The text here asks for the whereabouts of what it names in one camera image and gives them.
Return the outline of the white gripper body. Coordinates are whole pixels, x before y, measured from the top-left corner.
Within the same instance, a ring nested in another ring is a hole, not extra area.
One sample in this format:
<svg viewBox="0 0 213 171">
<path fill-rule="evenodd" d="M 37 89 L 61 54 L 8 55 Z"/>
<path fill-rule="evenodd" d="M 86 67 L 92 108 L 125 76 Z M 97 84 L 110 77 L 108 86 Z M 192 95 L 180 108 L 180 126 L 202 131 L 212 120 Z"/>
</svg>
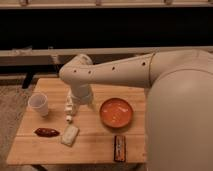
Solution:
<svg viewBox="0 0 213 171">
<path fill-rule="evenodd" d="M 89 84 L 71 85 L 70 89 L 74 103 L 90 103 L 93 100 L 93 92 Z"/>
</svg>

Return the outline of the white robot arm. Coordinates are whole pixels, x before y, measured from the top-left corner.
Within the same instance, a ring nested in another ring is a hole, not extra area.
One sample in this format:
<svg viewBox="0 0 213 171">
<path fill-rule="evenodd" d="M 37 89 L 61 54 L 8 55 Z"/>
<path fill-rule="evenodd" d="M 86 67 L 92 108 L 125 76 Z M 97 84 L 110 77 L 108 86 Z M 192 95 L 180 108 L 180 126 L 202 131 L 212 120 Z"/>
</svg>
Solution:
<svg viewBox="0 0 213 171">
<path fill-rule="evenodd" d="M 59 75 L 80 103 L 91 84 L 147 89 L 148 171 L 213 171 L 213 53 L 157 52 L 98 65 L 78 55 Z"/>
</svg>

